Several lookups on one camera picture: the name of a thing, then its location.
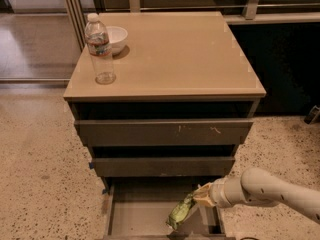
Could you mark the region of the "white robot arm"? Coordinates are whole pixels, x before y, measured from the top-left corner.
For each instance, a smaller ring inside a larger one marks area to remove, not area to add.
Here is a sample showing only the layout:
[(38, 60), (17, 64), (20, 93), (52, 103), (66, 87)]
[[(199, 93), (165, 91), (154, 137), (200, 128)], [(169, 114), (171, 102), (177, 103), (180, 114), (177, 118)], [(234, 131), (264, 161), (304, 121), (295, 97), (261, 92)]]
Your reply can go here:
[(193, 193), (193, 199), (207, 207), (231, 208), (276, 206), (282, 203), (316, 223), (320, 223), (320, 192), (291, 184), (261, 168), (246, 169), (240, 177), (224, 177), (209, 182)]

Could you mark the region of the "dark robot base foot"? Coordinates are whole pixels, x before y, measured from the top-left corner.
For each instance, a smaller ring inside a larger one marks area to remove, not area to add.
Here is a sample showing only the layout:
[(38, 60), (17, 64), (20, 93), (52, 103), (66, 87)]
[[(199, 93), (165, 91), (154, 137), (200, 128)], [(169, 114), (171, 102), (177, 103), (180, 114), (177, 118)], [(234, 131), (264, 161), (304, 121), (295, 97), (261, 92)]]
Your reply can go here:
[(320, 106), (319, 105), (313, 106), (312, 109), (307, 114), (307, 116), (304, 118), (304, 122), (306, 124), (312, 123), (318, 118), (319, 114), (320, 114)]

